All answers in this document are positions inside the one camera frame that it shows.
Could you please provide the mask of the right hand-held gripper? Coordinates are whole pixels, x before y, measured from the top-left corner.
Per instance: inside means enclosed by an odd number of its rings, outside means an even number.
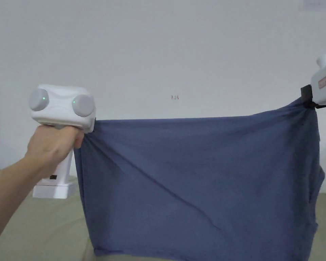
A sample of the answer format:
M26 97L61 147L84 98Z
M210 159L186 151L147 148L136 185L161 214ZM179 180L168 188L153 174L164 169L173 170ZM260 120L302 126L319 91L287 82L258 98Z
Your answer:
M311 77L311 83L301 88L301 100L305 108L320 109L326 107L326 54L316 61L319 69Z

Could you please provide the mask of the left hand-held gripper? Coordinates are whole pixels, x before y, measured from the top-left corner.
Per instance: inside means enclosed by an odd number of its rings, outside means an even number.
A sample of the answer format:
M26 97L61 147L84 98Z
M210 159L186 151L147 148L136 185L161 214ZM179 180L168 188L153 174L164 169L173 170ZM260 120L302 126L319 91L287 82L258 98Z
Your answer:
M57 128L73 126L91 133L96 120L93 96L82 87L42 84L29 98L32 119ZM54 174L33 189L34 198L67 199L76 185L69 178L73 151L58 165Z

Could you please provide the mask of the person's left hand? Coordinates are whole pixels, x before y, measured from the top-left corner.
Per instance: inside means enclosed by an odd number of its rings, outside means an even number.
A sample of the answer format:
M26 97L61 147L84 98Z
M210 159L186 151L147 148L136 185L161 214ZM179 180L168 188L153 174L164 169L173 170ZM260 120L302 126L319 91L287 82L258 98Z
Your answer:
M37 165L38 179L41 180L50 177L74 148L81 147L83 140L84 132L75 127L57 129L41 125L29 140L25 156Z

